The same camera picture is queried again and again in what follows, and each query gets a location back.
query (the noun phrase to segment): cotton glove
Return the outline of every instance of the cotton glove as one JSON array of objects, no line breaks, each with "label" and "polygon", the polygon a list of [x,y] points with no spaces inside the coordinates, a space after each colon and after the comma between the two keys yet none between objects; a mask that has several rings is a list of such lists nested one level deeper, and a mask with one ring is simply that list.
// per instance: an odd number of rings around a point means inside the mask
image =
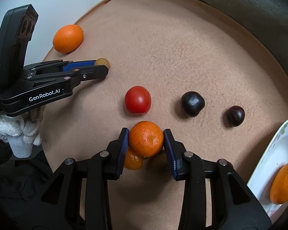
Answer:
[{"label": "cotton glove", "polygon": [[25,144],[40,145],[42,139],[38,128],[43,119],[44,108],[45,106],[42,106],[16,117],[0,113],[0,139],[8,143],[7,136],[20,136],[23,133]]}]

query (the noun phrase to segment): black plastic bracket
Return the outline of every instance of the black plastic bracket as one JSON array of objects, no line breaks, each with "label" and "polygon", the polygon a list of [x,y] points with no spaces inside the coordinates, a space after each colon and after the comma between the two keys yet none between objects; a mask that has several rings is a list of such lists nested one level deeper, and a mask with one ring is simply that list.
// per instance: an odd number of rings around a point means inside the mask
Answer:
[{"label": "black plastic bracket", "polygon": [[[117,180],[122,173],[122,154],[129,130],[91,159],[76,162],[67,158],[30,202],[19,220],[21,230],[112,230],[107,180]],[[85,221],[80,216],[82,179],[87,178]]]},{"label": "black plastic bracket", "polygon": [[[176,181],[185,180],[178,230],[268,230],[271,220],[231,163],[202,160],[164,131],[164,148]],[[212,225],[206,227],[206,185],[210,179]]]},{"label": "black plastic bracket", "polygon": [[0,112],[15,117],[71,96],[82,81],[105,78],[95,60],[39,62],[24,67],[28,42],[38,19],[31,4],[9,10],[0,28]]}]

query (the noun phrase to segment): metal screw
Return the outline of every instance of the metal screw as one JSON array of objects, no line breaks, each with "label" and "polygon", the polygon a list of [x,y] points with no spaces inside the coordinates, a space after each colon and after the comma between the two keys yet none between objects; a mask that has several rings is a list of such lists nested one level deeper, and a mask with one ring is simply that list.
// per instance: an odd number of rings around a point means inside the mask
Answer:
[{"label": "metal screw", "polygon": [[222,166],[226,166],[227,165],[227,161],[225,159],[220,159],[219,160],[219,164],[221,164]]},{"label": "metal screw", "polygon": [[109,152],[107,152],[106,150],[103,150],[102,152],[99,153],[99,155],[100,155],[101,157],[106,157],[106,156],[109,155]]},{"label": "metal screw", "polygon": [[184,153],[184,155],[185,155],[186,157],[192,157],[192,156],[193,156],[193,153],[192,153],[191,151],[186,151],[186,152]]},{"label": "metal screw", "polygon": [[74,162],[74,159],[72,159],[72,158],[67,158],[64,163],[65,163],[66,165],[71,165],[73,162]]}]

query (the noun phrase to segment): beige blanket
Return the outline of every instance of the beige blanket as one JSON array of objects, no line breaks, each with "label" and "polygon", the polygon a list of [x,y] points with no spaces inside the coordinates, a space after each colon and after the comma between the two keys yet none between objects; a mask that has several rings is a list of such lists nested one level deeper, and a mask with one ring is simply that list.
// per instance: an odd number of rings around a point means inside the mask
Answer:
[{"label": "beige blanket", "polygon": [[[103,57],[111,68],[105,80],[82,82],[73,96],[46,106],[42,145],[53,170],[68,157],[90,158],[117,139],[122,127],[149,120],[170,128],[201,158],[229,160],[248,180],[288,119],[288,78],[257,39],[198,0],[105,0],[77,24],[84,30],[80,47],[64,56],[51,49],[45,60]],[[123,108],[126,91],[135,85],[152,97],[141,117]],[[206,106],[186,119],[179,99],[191,90]],[[223,113],[235,104],[245,109],[245,121],[226,128]],[[138,171],[125,169],[119,181],[109,182],[114,229],[177,229],[183,187],[146,163]]]}]

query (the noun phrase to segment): orange on plate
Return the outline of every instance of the orange on plate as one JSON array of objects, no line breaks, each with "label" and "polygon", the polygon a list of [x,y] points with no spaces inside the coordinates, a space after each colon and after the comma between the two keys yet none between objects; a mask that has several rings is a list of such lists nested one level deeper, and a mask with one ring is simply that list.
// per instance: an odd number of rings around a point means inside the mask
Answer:
[{"label": "orange on plate", "polygon": [[270,200],[276,205],[288,201],[288,163],[280,169],[273,181]]},{"label": "orange on plate", "polygon": [[163,132],[155,123],[141,121],[129,132],[130,147],[142,157],[158,154],[163,148]]},{"label": "orange on plate", "polygon": [[130,170],[138,170],[143,165],[143,159],[135,153],[132,149],[128,148],[124,166]]},{"label": "orange on plate", "polygon": [[83,30],[78,25],[67,25],[54,35],[52,44],[59,53],[69,53],[80,46],[84,38]]}]

